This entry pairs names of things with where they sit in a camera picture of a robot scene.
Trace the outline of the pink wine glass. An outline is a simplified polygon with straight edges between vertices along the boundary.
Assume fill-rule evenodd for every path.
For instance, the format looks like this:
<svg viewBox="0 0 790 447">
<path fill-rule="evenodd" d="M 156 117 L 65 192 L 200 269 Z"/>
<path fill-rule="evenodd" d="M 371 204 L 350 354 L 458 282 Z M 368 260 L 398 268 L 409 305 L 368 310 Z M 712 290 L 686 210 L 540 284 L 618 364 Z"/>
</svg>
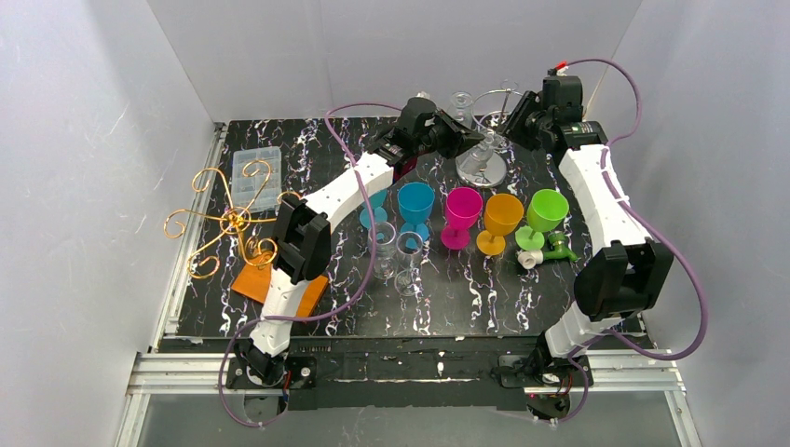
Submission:
<svg viewBox="0 0 790 447">
<path fill-rule="evenodd" d="M 441 232 L 442 244 L 450 251 L 465 249 L 470 243 L 470 228 L 477 223 L 484 202 L 482 195 L 470 187 L 451 190 L 445 201 L 446 227 Z"/>
</svg>

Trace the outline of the orange wine glass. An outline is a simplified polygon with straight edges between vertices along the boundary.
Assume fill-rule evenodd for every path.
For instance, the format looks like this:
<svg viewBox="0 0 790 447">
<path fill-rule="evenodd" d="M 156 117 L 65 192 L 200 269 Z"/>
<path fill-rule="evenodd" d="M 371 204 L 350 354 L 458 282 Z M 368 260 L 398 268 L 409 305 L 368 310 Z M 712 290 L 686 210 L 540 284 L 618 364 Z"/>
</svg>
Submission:
<svg viewBox="0 0 790 447">
<path fill-rule="evenodd" d="M 524 205 L 517 196 L 491 196 L 484 207 L 484 229 L 476 237 L 477 249 L 486 256 L 501 254 L 506 248 L 505 236 L 514 231 L 523 216 Z"/>
</svg>

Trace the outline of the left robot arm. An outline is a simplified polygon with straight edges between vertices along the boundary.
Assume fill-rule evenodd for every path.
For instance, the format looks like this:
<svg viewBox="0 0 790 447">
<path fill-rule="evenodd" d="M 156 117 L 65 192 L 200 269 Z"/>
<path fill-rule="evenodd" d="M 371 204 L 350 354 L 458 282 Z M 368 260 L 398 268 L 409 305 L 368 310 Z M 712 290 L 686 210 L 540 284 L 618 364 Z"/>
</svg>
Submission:
<svg viewBox="0 0 790 447">
<path fill-rule="evenodd" d="M 240 363 L 266 385 L 278 383 L 298 306 L 334 251 L 333 230 L 368 203 L 370 195 L 411 172 L 421 156 L 438 153 L 452 159 L 483 140 L 482 133 L 459 123 L 433 101 L 413 97 L 341 175 L 307 196 L 286 195 L 274 222 L 274 257 L 262 316 L 248 342 L 233 345 Z"/>
</svg>

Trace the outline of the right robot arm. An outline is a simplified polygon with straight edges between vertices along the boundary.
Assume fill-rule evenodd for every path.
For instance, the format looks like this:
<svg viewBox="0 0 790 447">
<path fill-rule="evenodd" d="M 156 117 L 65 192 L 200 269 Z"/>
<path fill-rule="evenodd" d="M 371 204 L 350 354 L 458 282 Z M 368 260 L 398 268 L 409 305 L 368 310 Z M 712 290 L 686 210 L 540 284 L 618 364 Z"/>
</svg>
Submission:
<svg viewBox="0 0 790 447">
<path fill-rule="evenodd" d="M 574 280 L 574 300 L 538 337 L 528 355 L 499 358 L 493 373 L 504 387 L 541 383 L 551 374 L 562 385 L 582 380 L 579 360 L 595 338 L 624 319 L 652 308 L 674 257 L 623 205 L 616 175 L 603 168 L 607 137 L 583 118 L 580 79 L 551 69 L 539 93 L 524 95 L 500 132 L 528 150 L 543 150 L 569 184 L 590 233 L 592 258 Z"/>
</svg>

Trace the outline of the green wine glass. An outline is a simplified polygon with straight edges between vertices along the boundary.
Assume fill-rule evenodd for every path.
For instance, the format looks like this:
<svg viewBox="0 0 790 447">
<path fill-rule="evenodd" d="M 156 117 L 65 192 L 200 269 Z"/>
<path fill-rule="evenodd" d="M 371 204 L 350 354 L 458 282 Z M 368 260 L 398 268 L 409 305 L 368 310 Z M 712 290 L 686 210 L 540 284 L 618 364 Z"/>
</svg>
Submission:
<svg viewBox="0 0 790 447">
<path fill-rule="evenodd" d="M 561 193 L 542 189 L 531 198 L 526 211 L 527 225 L 515 233 L 515 240 L 522 251 L 541 250 L 545 234 L 553 231 L 569 213 L 569 203 Z"/>
</svg>

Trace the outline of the clear wine glass front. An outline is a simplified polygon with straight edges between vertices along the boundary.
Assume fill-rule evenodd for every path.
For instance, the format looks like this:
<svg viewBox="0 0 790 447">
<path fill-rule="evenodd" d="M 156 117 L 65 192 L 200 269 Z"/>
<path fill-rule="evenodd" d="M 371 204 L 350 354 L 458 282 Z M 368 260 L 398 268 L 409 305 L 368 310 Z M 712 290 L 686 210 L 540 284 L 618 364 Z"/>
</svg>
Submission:
<svg viewBox="0 0 790 447">
<path fill-rule="evenodd" d="M 413 296 L 416 292 L 416 276 L 422 259 L 424 241 L 413 231 L 402 232 L 396 239 L 396 255 L 399 263 L 394 278 L 396 291 L 403 296 Z"/>
</svg>

